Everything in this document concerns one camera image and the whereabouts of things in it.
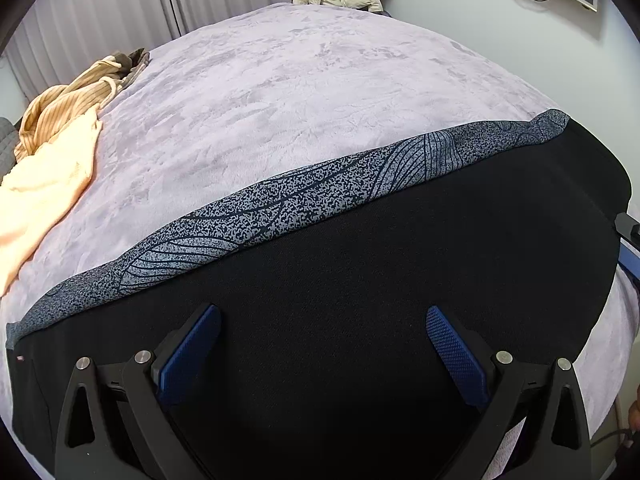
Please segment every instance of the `silver bolt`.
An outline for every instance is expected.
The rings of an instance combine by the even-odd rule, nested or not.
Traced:
[[[89,364],[91,364],[91,359],[89,359],[88,357],[81,357],[78,359],[78,361],[76,361],[76,368],[78,370],[84,370],[88,367]]]
[[[569,359],[565,359],[564,357],[561,357],[558,359],[558,366],[562,370],[571,370],[571,361],[569,361]]]
[[[141,350],[136,354],[135,360],[138,364],[143,365],[151,359],[151,352],[149,350]]]
[[[508,365],[513,361],[513,356],[509,352],[506,352],[504,350],[500,350],[495,355],[495,358],[498,359],[498,362],[502,363],[503,365]]]

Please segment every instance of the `finger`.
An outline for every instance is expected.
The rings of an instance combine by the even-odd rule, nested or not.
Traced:
[[[640,408],[637,400],[629,408],[629,428],[632,431],[640,431]]]

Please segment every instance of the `wall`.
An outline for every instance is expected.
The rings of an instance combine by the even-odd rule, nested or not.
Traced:
[[[0,117],[6,117],[15,124],[27,105],[27,98],[20,90],[9,63],[4,56],[0,57]]]
[[[640,202],[640,43],[610,0],[382,0],[555,100],[622,162]]]

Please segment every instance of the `person's hand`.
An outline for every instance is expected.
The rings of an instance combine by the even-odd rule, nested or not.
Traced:
[[[640,386],[638,386],[638,398],[629,408],[629,428],[631,431],[640,431]]]

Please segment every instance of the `gray cushion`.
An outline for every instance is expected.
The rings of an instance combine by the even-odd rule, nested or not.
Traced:
[[[14,148],[18,144],[18,132],[4,117],[0,117],[0,180],[15,166]]]

